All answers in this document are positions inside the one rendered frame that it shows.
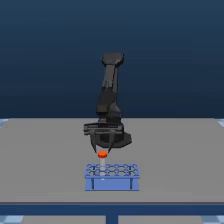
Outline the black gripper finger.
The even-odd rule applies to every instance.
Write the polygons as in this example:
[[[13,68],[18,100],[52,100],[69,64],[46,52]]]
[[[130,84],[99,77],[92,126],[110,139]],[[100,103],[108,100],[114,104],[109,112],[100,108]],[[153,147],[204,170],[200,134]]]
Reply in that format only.
[[[90,142],[91,142],[91,145],[92,145],[92,148],[93,148],[94,152],[97,153],[96,135],[94,133],[90,134]]]
[[[116,136],[115,133],[110,134],[108,154],[110,153],[111,149],[113,148],[113,145],[114,145],[114,142],[115,142],[115,136]]]

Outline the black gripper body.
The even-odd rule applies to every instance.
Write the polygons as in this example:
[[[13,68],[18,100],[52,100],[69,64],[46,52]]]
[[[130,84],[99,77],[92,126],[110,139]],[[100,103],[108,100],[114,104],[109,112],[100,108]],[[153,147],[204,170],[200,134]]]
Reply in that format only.
[[[88,123],[84,125],[84,134],[89,135],[90,133],[96,134],[122,134],[124,132],[124,127],[122,124],[116,123],[106,123],[106,122],[96,122]]]

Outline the orange-capped clear centrifuge tube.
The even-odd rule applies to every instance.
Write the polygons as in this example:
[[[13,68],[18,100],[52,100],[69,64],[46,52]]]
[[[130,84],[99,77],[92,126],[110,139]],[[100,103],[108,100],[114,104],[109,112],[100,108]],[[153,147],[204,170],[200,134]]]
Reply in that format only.
[[[99,158],[99,164],[100,164],[100,176],[105,176],[106,171],[106,158],[108,153],[106,151],[99,151],[98,152],[98,158]]]

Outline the blue tube rack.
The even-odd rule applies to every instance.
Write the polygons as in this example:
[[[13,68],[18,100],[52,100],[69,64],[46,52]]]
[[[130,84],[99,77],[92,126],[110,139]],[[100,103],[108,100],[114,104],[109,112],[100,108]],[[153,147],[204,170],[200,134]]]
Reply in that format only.
[[[84,174],[86,191],[138,191],[140,173],[137,164],[87,164]]]

